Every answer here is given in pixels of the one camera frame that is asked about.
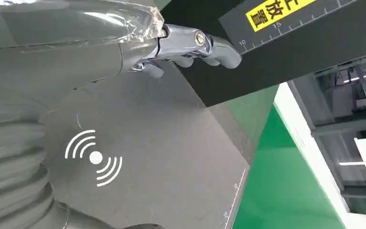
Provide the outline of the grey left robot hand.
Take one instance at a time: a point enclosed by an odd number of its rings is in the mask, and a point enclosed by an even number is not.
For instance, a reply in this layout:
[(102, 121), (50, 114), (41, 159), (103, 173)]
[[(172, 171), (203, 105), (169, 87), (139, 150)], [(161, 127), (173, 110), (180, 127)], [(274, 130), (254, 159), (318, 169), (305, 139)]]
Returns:
[(234, 69), (225, 39), (166, 24), (151, 0), (0, 0), (0, 107), (48, 108), (85, 84), (126, 72), (162, 76), (156, 61)]

